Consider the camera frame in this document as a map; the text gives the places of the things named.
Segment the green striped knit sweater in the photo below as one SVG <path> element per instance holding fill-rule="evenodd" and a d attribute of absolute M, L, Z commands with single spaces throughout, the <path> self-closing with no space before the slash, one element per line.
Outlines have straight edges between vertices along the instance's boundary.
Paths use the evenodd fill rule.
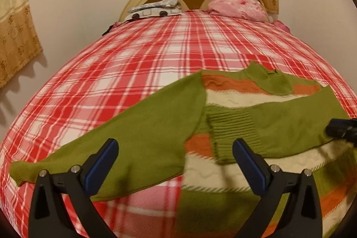
<path fill-rule="evenodd" d="M 356 150 L 325 134 L 347 118 L 333 90 L 251 62 L 238 72 L 201 70 L 151 96 L 130 98 L 119 115 L 51 151 L 43 124 L 10 165 L 17 185 L 42 169 L 82 164 L 108 138 L 119 156 L 95 201 L 121 237 L 232 237 L 259 202 L 235 162 L 237 138 L 286 172 L 310 169 L 328 237 L 356 196 Z"/>

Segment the red plaid bed cover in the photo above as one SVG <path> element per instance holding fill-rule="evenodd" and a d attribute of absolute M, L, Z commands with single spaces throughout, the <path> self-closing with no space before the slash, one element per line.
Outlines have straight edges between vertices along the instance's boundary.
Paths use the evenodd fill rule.
<path fill-rule="evenodd" d="M 28 236 L 33 183 L 17 185 L 12 162 L 34 142 L 43 124 L 51 151 L 119 115 L 130 98 L 145 99 L 201 70 L 238 72 L 251 62 L 311 79 L 333 90 L 356 116 L 356 94 L 310 46 L 267 22 L 187 11 L 116 24 L 70 60 L 23 108 L 1 144 L 1 210 L 21 237 Z"/>

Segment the pink floral pillow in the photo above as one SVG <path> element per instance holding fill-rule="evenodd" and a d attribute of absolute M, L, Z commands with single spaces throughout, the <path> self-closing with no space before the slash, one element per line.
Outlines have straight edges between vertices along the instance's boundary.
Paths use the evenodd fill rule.
<path fill-rule="evenodd" d="M 269 21 L 268 14 L 256 0 L 209 0 L 208 13 L 247 21 Z"/>

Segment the beige curtain on left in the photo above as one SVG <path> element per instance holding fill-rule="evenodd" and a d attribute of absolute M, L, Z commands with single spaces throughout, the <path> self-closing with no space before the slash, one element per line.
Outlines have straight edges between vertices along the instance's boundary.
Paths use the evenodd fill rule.
<path fill-rule="evenodd" d="M 1 0 L 0 78 L 1 87 L 27 63 L 43 52 L 29 0 Z"/>

